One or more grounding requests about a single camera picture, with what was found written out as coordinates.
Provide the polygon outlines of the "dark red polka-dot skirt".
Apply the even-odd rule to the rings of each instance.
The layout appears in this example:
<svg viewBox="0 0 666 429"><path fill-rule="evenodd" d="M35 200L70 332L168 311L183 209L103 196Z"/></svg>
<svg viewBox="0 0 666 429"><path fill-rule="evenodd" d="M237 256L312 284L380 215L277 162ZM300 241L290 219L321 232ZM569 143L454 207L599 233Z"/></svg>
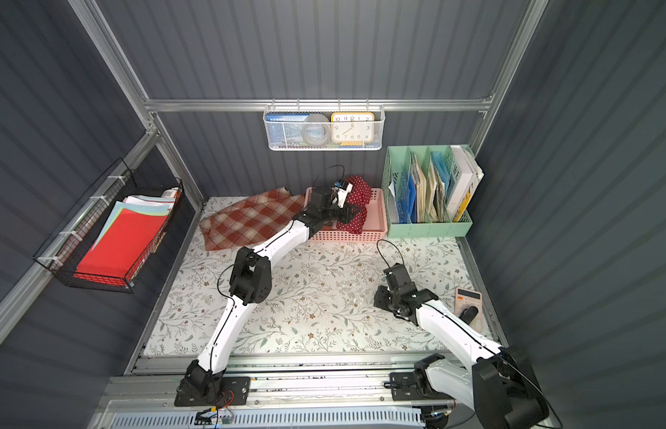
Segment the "dark red polka-dot skirt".
<svg viewBox="0 0 666 429"><path fill-rule="evenodd" d="M363 232L367 219L366 207L371 201L372 188L365 179L358 175L350 175L347 181L353 186L352 191L347 196L347 202L360 207L360 210L349 223L342 225L340 229L350 234L359 235Z"/></svg>

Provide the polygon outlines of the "red plaid skirt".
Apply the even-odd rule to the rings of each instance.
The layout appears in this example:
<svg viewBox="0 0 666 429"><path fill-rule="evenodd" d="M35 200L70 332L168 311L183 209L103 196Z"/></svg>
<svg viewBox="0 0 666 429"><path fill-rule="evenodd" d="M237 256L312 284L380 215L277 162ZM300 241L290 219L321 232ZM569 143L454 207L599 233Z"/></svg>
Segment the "red plaid skirt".
<svg viewBox="0 0 666 429"><path fill-rule="evenodd" d="M263 243L288 226L304 208L304 195L272 189L221 209L200 221L206 251L229 250Z"/></svg>

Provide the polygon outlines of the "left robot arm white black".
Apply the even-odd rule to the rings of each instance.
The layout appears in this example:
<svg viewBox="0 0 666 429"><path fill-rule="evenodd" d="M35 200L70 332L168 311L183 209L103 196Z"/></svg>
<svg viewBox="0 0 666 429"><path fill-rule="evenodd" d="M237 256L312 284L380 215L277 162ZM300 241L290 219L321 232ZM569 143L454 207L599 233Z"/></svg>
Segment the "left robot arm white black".
<svg viewBox="0 0 666 429"><path fill-rule="evenodd" d="M204 349L186 368L177 391L193 404L214 404L223 396L223 375L247 319L270 295L272 266L329 223L351 223L362 208L350 201L354 184L341 180L314 187L309 203L283 229L256 248L238 250L230 267L227 305Z"/></svg>

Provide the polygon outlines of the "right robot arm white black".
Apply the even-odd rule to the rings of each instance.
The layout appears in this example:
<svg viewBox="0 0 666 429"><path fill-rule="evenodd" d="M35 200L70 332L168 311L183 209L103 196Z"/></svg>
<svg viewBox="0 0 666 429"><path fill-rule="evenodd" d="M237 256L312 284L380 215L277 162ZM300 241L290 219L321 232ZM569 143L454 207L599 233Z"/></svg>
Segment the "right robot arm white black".
<svg viewBox="0 0 666 429"><path fill-rule="evenodd" d="M476 332L435 293L418 289L404 265L384 275L374 306L422 328L457 360L434 353L410 372L391 374L384 386L395 401L451 399L472 409L484 428L532 428L549 418L551 406L526 355Z"/></svg>

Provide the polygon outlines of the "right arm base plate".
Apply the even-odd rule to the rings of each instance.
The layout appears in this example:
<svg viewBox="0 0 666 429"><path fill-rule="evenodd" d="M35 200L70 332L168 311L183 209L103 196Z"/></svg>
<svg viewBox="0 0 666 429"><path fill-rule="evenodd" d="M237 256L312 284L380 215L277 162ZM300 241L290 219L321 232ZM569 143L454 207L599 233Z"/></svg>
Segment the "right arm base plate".
<svg viewBox="0 0 666 429"><path fill-rule="evenodd" d="M433 391L428 382L414 372L390 373L390 380L383 386L391 391L394 401L453 400L453 397Z"/></svg>

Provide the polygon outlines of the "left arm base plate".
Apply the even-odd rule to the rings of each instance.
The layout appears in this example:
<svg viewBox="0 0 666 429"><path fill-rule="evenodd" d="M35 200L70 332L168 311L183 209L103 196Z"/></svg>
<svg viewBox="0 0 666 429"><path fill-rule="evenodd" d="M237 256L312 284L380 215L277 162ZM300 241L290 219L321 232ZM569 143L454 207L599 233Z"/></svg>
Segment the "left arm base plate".
<svg viewBox="0 0 666 429"><path fill-rule="evenodd" d="M177 388L176 407L242 406L247 403L251 379L223 377L195 383L184 377Z"/></svg>

